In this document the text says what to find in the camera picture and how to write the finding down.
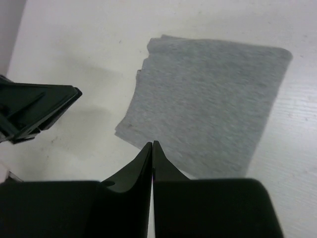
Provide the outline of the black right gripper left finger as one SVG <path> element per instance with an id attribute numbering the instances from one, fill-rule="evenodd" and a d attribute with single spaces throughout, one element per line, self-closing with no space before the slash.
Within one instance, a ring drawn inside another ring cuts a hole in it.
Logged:
<path id="1" fill-rule="evenodd" d="M 4 182 L 3 238 L 145 238 L 152 145 L 104 181 Z"/>

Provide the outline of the grey tank top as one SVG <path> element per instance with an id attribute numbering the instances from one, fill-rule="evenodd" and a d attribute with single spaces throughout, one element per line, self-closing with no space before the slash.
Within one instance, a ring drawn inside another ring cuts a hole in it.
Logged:
<path id="1" fill-rule="evenodd" d="M 283 48 L 163 35 L 150 39 L 115 134 L 159 141 L 195 178 L 246 175 L 292 60 Z"/>

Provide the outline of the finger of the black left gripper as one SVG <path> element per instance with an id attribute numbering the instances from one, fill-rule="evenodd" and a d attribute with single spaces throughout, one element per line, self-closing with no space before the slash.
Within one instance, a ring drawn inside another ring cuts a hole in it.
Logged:
<path id="1" fill-rule="evenodd" d="M 0 141 L 12 144 L 49 129 L 82 92 L 70 85 L 15 83 L 0 76 Z"/>

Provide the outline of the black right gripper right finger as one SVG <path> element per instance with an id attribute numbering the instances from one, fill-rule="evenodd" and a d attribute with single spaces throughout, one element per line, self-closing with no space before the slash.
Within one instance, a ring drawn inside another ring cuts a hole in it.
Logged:
<path id="1" fill-rule="evenodd" d="M 252 178 L 189 179 L 153 143 L 158 238 L 281 238 L 265 187 Z"/>

